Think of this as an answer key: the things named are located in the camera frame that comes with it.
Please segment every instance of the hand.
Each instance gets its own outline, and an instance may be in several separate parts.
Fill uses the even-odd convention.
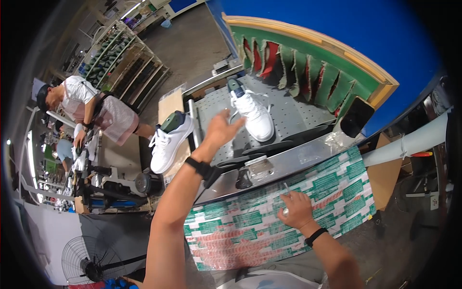
[[[286,225],[301,230],[303,226],[315,223],[313,220],[313,208],[308,195],[296,191],[290,191],[287,195],[280,195],[289,209],[287,216],[282,215],[280,208],[278,218]]]
[[[230,110],[224,109],[215,115],[208,125],[202,145],[210,149],[214,155],[220,147],[233,139],[245,123],[246,118],[241,117],[235,123],[228,124],[229,116]]]
[[[79,131],[79,133],[75,136],[75,139],[74,139],[74,146],[75,146],[75,147],[77,147],[77,146],[83,147],[84,140],[85,140],[85,136],[86,136],[86,131],[84,131],[83,129],[81,129],[81,130]]]

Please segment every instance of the white t-shirt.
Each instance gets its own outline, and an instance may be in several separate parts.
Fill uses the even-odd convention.
[[[66,89],[67,96],[69,98],[81,101],[84,104],[87,104],[95,95],[99,93],[99,90],[94,88],[89,81],[78,75],[73,75],[66,78]]]
[[[321,285],[295,274],[278,270],[258,270],[249,272],[249,277],[234,279],[217,289],[319,289]]]

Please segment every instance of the pink apron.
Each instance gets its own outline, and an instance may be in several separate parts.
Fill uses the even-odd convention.
[[[85,104],[80,100],[69,97],[66,81],[63,82],[65,96],[61,106],[73,119],[83,121],[85,117]],[[94,119],[105,136],[119,146],[123,145],[128,137],[136,130],[139,124],[138,115],[124,102],[113,96],[108,96],[103,101],[103,107]]]

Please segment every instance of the worker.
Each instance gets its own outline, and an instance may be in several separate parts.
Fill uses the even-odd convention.
[[[54,144],[52,148],[56,150],[58,158],[60,159],[67,176],[74,159],[72,155],[72,143],[62,138]]]
[[[228,118],[229,110],[223,110],[210,121],[204,141],[191,153],[193,160],[210,163],[218,149],[231,141],[245,123],[245,119],[240,118],[235,123],[228,124]],[[188,162],[182,165],[165,189],[151,222],[143,289],[186,288],[183,224],[194,204],[201,180],[202,176]],[[281,208],[278,217],[284,224],[300,230],[312,241],[313,251],[327,273],[330,287],[361,288],[363,283],[356,260],[313,220],[310,198],[306,194],[291,191],[288,195],[281,195],[281,199],[286,203],[289,213],[284,216]],[[306,254],[312,254],[312,251],[292,258],[300,260]],[[252,269],[255,268],[250,268],[250,274],[226,288],[315,289],[319,286],[318,282],[300,276],[303,274],[297,275],[297,270],[293,273],[283,272],[276,265],[268,267],[272,271]],[[304,269],[310,270],[310,267],[299,267],[298,272]]]
[[[135,133],[151,140],[155,129],[139,123],[138,115],[118,98],[101,93],[83,77],[73,75],[57,87],[44,85],[37,94],[37,106],[41,111],[55,111],[61,105],[76,123],[84,125],[74,139],[75,145],[83,146],[85,136],[93,125],[119,146]]]

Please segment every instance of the blue plastic bag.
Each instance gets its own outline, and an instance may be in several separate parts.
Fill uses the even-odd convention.
[[[165,27],[165,28],[170,28],[172,26],[172,22],[170,21],[170,19],[167,19],[164,22],[162,22],[160,26]]]

